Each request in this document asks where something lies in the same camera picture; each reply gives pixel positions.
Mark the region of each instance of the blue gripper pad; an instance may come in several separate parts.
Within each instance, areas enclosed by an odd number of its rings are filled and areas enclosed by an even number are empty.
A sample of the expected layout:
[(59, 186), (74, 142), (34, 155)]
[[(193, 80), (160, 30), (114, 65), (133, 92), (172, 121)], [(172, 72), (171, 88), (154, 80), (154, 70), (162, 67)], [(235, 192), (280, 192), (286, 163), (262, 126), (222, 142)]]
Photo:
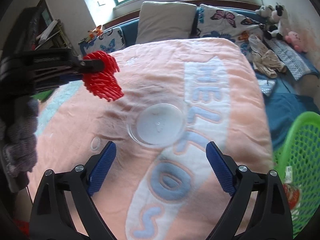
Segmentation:
[(223, 191), (229, 193), (230, 196), (233, 196), (236, 189), (233, 186), (233, 175), (227, 164), (212, 143), (207, 144), (205, 151), (207, 159), (216, 174)]
[(87, 192), (90, 197), (100, 190), (102, 183), (116, 157), (116, 152), (116, 144), (113, 142), (110, 143), (90, 173), (88, 181), (89, 186), (87, 188)]

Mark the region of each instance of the pink blanket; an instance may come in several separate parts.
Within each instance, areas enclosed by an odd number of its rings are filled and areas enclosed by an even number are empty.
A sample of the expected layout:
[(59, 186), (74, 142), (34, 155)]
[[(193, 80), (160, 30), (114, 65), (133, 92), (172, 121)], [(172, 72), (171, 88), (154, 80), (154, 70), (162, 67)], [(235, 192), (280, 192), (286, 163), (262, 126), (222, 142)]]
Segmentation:
[[(134, 45), (112, 55), (125, 96), (108, 103), (79, 85), (46, 123), (40, 122), (38, 163), (29, 174), (31, 197), (45, 170), (70, 171), (111, 140), (117, 156), (92, 199), (117, 239), (206, 239), (230, 197), (206, 159), (205, 145), (214, 141), (252, 171), (267, 172), (272, 166), (264, 103), (253, 70), (235, 44), (219, 38)], [(66, 88), (59, 90), (65, 94)], [(159, 150), (143, 148), (126, 131), (128, 111), (155, 92), (184, 98), (189, 109), (182, 139)], [(54, 108), (54, 100), (46, 109)], [(245, 230), (254, 199), (239, 232)], [(78, 231), (85, 234), (72, 202), (68, 204)]]

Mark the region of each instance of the stuffed animal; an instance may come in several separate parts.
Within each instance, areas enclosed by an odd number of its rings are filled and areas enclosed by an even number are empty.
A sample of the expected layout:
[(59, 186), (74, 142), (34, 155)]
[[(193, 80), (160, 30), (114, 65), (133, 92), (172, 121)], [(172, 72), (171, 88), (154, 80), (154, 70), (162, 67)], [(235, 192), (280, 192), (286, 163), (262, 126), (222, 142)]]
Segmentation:
[(85, 39), (85, 42), (89, 42), (92, 41), (95, 37), (100, 36), (101, 34), (103, 34), (103, 30), (102, 30), (102, 25), (99, 25), (98, 27), (96, 27), (93, 31), (88, 31), (90, 34), (88, 35), (88, 37)]
[(271, 32), (271, 36), (273, 38), (277, 38), (279, 40), (283, 40), (285, 36), (290, 32), (290, 24), (288, 19), (288, 12), (284, 8), (284, 5), (276, 5), (276, 13), (272, 12), (271, 18), (273, 21), (279, 20), (278, 29)]
[(268, 6), (262, 5), (260, 7), (260, 9), (259, 10), (255, 10), (255, 12), (256, 12), (256, 14), (260, 15), (261, 17), (269, 18), (269, 17), (271, 17), (271, 13), (274, 10), (275, 9), (271, 5), (268, 5)]
[(289, 44), (292, 44), (294, 49), (301, 53), (301, 52), (307, 52), (303, 41), (300, 39), (300, 35), (295, 32), (289, 32), (287, 36), (284, 37), (285, 41)]
[(262, 5), (260, 9), (255, 10), (255, 12), (256, 14), (266, 18), (266, 24), (264, 25), (263, 33), (268, 40), (271, 40), (272, 39), (271, 32), (278, 29), (277, 26), (275, 26), (275, 23), (277, 22), (275, 22), (272, 17), (272, 14), (274, 14), (274, 12), (276, 13), (275, 9), (271, 5), (268, 5), (268, 6)]

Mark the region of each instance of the green laundry basket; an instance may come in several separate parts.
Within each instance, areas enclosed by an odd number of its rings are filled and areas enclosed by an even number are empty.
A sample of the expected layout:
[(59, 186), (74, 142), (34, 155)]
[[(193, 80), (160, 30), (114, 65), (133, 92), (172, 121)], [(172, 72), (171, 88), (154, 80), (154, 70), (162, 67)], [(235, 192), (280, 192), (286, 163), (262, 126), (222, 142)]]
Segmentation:
[(274, 162), (281, 181), (300, 191), (299, 204), (291, 210), (296, 237), (320, 205), (320, 115), (304, 112), (297, 117), (274, 152)]

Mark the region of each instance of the red gripper pad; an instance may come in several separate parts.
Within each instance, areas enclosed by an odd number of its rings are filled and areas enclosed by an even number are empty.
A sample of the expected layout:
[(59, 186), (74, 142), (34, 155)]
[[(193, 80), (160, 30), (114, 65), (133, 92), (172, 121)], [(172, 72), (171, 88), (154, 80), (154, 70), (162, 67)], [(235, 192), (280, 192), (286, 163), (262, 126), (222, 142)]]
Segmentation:
[(115, 101), (124, 96), (121, 87), (113, 76), (120, 69), (116, 59), (104, 51), (96, 51), (86, 55), (83, 59), (101, 59), (104, 63), (104, 70), (98, 73), (83, 74), (83, 82), (87, 90), (100, 98)]

